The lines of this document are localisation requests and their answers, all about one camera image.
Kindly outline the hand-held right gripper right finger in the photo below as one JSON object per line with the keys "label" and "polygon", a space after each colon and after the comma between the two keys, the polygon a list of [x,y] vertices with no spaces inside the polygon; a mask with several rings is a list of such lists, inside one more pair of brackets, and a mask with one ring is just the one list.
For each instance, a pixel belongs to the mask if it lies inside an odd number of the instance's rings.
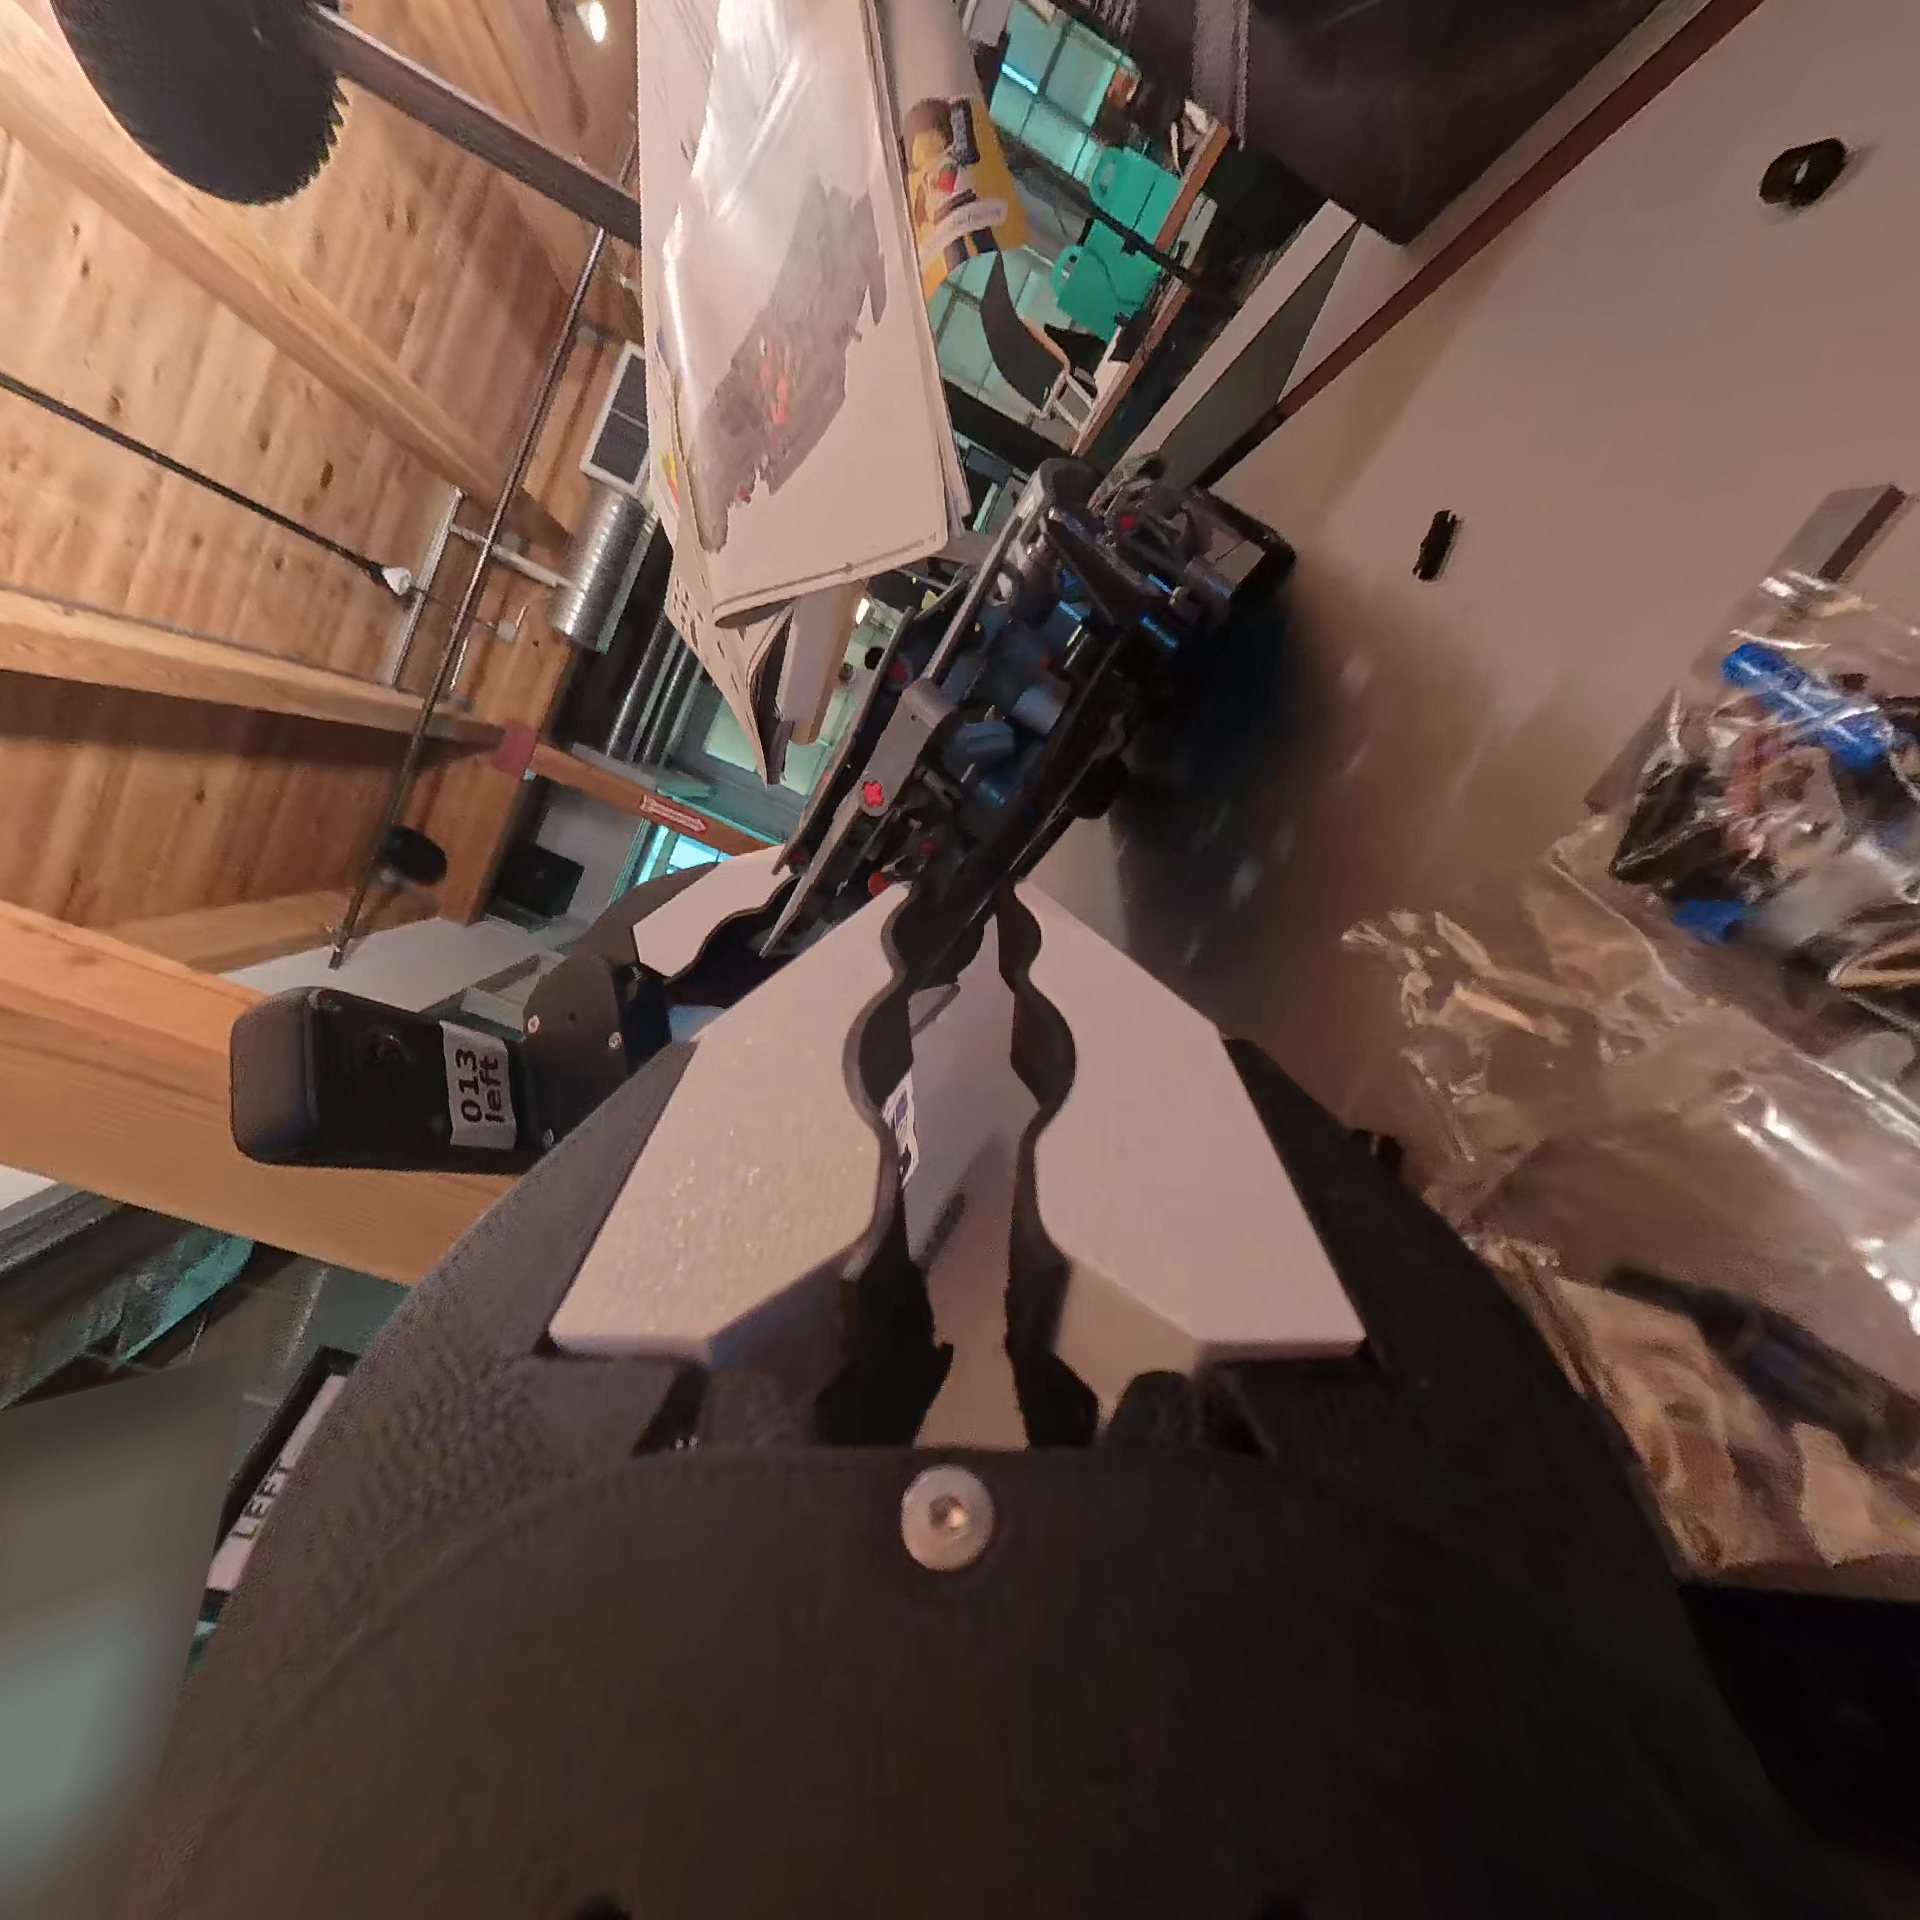
{"label": "hand-held right gripper right finger", "polygon": [[1004,1360],[1028,1441],[1134,1379],[1353,1360],[1362,1320],[1223,1031],[1035,886],[998,904],[1016,1154]]}

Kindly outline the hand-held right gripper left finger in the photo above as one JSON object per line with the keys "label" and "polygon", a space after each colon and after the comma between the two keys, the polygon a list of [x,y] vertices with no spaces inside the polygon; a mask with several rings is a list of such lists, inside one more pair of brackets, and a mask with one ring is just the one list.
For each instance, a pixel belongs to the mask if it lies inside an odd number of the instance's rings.
{"label": "hand-held right gripper left finger", "polygon": [[947,1379],[886,1115],[912,983],[886,889],[720,1015],[597,1226],[549,1344],[779,1379],[820,1441],[914,1441]]}

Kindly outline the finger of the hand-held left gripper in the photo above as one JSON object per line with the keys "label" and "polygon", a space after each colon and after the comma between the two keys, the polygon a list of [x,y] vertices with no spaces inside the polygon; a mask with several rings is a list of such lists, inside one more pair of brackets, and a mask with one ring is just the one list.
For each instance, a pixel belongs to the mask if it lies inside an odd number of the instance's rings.
{"label": "finger of the hand-held left gripper", "polygon": [[795,883],[781,850],[736,854],[677,879],[687,889],[631,927],[637,965],[663,983],[694,967],[720,927],[765,915]]}

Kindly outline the grey lego panel assembly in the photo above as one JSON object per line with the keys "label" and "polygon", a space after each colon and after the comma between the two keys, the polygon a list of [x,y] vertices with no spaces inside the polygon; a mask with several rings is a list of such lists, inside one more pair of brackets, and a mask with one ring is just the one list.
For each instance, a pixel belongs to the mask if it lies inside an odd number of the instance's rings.
{"label": "grey lego panel assembly", "polygon": [[954,991],[914,997],[914,1172],[904,1246],[927,1280],[947,1379],[922,1418],[922,1448],[1024,1452],[1028,1432],[1004,1355],[1019,1142],[1035,1099],[1016,1074],[1016,995],[984,934]]}

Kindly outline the lego car chassis model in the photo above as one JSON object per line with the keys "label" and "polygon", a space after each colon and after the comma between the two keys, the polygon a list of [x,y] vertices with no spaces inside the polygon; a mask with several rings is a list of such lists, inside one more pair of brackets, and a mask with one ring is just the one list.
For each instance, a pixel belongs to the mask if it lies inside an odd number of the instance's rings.
{"label": "lego car chassis model", "polygon": [[1043,462],[981,567],[912,614],[803,827],[755,938],[795,960],[904,889],[904,965],[934,973],[1043,854],[1103,813],[1137,737],[1213,670],[1236,620],[1286,585],[1291,544],[1157,452]]}

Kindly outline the clear bag of lego pieces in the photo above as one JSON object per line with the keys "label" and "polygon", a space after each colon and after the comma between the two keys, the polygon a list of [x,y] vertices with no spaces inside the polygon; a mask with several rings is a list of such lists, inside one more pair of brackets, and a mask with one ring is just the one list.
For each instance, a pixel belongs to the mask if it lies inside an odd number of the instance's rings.
{"label": "clear bag of lego pieces", "polygon": [[1920,1577],[1916,620],[1768,572],[1504,904],[1344,934],[1421,1199],[1696,1577]]}

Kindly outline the instruction booklet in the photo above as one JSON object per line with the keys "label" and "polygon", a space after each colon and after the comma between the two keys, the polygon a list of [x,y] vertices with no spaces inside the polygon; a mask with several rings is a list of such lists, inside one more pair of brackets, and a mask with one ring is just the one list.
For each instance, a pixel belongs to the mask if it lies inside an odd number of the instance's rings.
{"label": "instruction booklet", "polygon": [[637,3],[650,483],[746,765],[814,743],[859,589],[967,547],[931,299],[1028,243],[961,3]]}

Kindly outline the teal chair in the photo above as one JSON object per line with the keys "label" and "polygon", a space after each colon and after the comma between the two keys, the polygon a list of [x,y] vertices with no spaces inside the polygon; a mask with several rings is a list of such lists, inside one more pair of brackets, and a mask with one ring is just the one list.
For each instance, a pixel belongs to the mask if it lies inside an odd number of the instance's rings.
{"label": "teal chair", "polygon": [[1137,148],[1103,146],[1088,174],[1088,198],[1103,214],[1103,221],[1088,217],[1088,227],[1131,227],[1159,255],[1190,258],[1213,224],[1213,197],[1204,186],[1190,192],[1190,179],[1162,172]]}
{"label": "teal chair", "polygon": [[1052,295],[1076,329],[1109,341],[1157,295],[1159,277],[1157,258],[1127,251],[1114,227],[1095,227],[1054,258]]}

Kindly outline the black disc-top pole stand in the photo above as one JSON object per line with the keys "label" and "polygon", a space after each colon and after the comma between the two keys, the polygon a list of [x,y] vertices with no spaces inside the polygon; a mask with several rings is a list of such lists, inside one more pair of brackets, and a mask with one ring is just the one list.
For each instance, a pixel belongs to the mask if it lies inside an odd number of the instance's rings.
{"label": "black disc-top pole stand", "polygon": [[176,179],[225,206],[284,206],[332,158],[341,83],[489,172],[638,246],[631,192],[314,0],[55,0],[109,118]]}

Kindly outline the dark flat desk pad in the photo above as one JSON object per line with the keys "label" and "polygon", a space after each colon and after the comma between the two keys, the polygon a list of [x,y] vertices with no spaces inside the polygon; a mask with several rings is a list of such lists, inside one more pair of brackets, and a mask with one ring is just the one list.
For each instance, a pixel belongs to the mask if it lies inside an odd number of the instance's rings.
{"label": "dark flat desk pad", "polygon": [[1243,140],[1410,246],[1648,0],[1255,0]]}

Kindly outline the silver ventilation duct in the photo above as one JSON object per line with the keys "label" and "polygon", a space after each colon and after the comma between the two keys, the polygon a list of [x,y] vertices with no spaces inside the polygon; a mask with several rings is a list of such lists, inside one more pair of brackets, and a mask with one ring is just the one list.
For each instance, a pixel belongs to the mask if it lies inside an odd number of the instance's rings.
{"label": "silver ventilation duct", "polygon": [[653,486],[616,489],[594,483],[587,519],[571,541],[562,585],[549,599],[549,627],[576,653],[607,653],[637,570],[658,529]]}

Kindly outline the grey wall vent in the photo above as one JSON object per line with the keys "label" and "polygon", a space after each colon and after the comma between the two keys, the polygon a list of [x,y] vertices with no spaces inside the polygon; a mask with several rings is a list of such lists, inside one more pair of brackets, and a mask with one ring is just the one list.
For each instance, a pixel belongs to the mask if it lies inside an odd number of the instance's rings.
{"label": "grey wall vent", "polygon": [[609,385],[581,447],[581,476],[594,486],[638,500],[650,483],[650,385],[646,350],[629,341],[609,365]]}

